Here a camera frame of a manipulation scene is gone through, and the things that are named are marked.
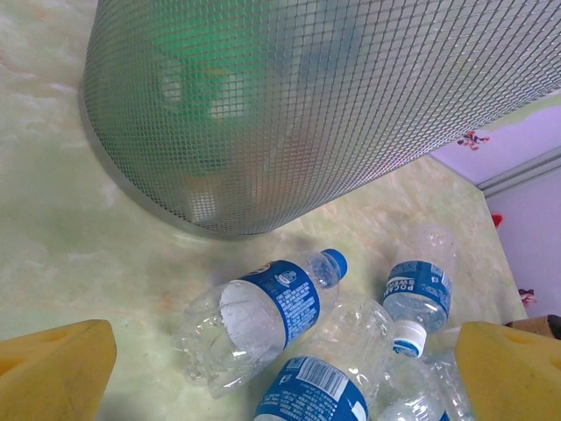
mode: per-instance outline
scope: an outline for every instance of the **wall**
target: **wall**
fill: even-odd
[[[481,184],[561,145],[561,91],[475,131],[489,138],[476,150],[452,142],[432,156],[473,184]]]
[[[499,236],[518,288],[535,290],[529,317],[561,314],[561,169],[487,203],[505,218]]]

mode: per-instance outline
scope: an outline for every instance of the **plastic water bottle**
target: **plastic water bottle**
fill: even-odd
[[[367,421],[394,342],[382,306],[342,294],[336,308],[288,360],[254,421]]]
[[[444,420],[437,379],[421,360],[394,353],[380,384],[372,419],[378,421]]]
[[[438,378],[448,418],[451,421],[475,421],[475,413],[459,373],[454,350],[431,355],[426,362]]]
[[[400,249],[383,296],[384,308],[395,320],[397,353],[420,357],[427,334],[446,324],[455,260],[454,237],[439,225],[417,227]]]
[[[197,297],[178,334],[188,380],[215,398],[250,381],[331,312],[346,271],[337,250],[299,253]]]

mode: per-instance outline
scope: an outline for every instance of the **bottle label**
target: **bottle label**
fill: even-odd
[[[368,406],[353,382],[313,357],[289,360],[255,410],[286,421],[367,421]]]
[[[450,278],[438,266],[421,260],[404,261],[390,272],[382,302],[400,292],[419,294],[440,305],[448,317],[451,290]]]
[[[319,318],[319,295],[314,283],[290,261],[272,261],[239,279],[257,285],[271,297],[284,324],[285,348]]]

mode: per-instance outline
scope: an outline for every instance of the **yellow plastic part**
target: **yellow plastic part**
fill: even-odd
[[[478,421],[561,419],[561,340],[465,323],[456,360]]]
[[[116,357],[105,320],[0,342],[0,420],[95,419]]]

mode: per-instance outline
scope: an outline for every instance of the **wire mesh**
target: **wire mesh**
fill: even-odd
[[[561,88],[561,0],[100,0],[83,95],[125,177],[271,231]]]

